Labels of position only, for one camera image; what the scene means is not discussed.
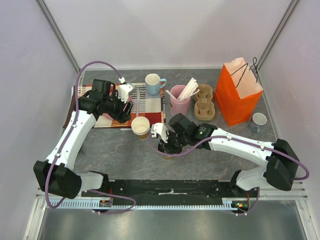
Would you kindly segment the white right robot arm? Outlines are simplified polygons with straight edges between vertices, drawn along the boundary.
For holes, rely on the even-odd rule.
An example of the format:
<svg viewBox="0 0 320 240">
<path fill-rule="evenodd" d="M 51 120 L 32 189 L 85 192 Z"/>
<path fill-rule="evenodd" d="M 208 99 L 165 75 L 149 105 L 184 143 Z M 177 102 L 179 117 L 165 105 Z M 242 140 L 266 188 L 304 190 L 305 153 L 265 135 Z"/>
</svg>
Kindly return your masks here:
<svg viewBox="0 0 320 240">
<path fill-rule="evenodd" d="M 233 175 L 234 181 L 229 184 L 233 196 L 240 197 L 246 191 L 265 186 L 287 192 L 292 189 L 299 159 L 287 141 L 277 139 L 269 142 L 241 137 L 208 123 L 197 125 L 181 113 L 169 121 L 169 126 L 156 123 L 151 127 L 152 137 L 161 137 L 158 151 L 166 157 L 181 155 L 183 147 L 194 146 L 232 154 L 257 165 Z"/>
</svg>

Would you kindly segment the orange paper bag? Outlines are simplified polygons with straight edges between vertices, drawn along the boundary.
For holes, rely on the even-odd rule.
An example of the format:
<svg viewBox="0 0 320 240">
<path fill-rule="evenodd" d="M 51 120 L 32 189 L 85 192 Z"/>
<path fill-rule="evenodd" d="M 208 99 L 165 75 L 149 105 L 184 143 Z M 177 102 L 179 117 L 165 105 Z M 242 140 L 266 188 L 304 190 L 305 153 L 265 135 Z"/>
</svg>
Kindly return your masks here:
<svg viewBox="0 0 320 240">
<path fill-rule="evenodd" d="M 228 126 L 248 121 L 263 93 L 257 61 L 239 57 L 223 64 L 213 98 Z"/>
</svg>

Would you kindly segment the brown cardboard cup carrier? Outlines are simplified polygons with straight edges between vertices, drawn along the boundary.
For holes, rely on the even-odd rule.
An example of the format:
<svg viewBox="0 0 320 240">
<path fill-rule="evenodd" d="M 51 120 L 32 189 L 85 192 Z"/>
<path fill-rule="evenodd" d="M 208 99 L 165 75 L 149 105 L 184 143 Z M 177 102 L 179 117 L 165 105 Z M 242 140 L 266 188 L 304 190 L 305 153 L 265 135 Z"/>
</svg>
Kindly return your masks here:
<svg viewBox="0 0 320 240">
<path fill-rule="evenodd" d="M 194 116 L 201 121 L 213 120 L 216 114 L 213 103 L 213 88 L 207 84 L 199 84 L 194 100 Z"/>
</svg>

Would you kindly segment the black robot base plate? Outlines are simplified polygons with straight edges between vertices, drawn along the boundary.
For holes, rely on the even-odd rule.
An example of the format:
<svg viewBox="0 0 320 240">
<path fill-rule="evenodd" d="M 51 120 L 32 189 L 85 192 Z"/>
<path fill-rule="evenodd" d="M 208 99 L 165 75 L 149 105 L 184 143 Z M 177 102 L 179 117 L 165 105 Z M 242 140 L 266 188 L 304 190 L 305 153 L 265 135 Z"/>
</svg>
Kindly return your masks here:
<svg viewBox="0 0 320 240">
<path fill-rule="evenodd" d="M 254 199 L 256 187 L 241 190 L 234 183 L 219 180 L 109 180 L 99 189 L 107 194 L 129 197 L 140 204 L 218 204 L 223 199 Z"/>
</svg>

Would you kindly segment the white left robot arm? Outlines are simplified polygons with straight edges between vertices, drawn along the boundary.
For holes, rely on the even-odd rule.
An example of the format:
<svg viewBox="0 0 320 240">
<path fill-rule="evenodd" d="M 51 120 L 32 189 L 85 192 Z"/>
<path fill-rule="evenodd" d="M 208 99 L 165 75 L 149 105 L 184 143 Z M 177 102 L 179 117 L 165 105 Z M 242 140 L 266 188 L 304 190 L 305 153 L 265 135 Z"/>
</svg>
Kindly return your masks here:
<svg viewBox="0 0 320 240">
<path fill-rule="evenodd" d="M 92 87 L 77 98 L 69 123 L 53 151 L 44 161 L 33 166 L 40 189 L 74 199 L 79 193 L 91 190 L 99 197 L 106 196 L 110 185 L 106 174 L 99 172 L 74 173 L 76 157 L 90 129 L 103 114 L 120 124 L 131 120 L 133 102 L 129 100 L 134 86 L 130 83 L 115 85 L 107 80 L 94 79 Z"/>
</svg>

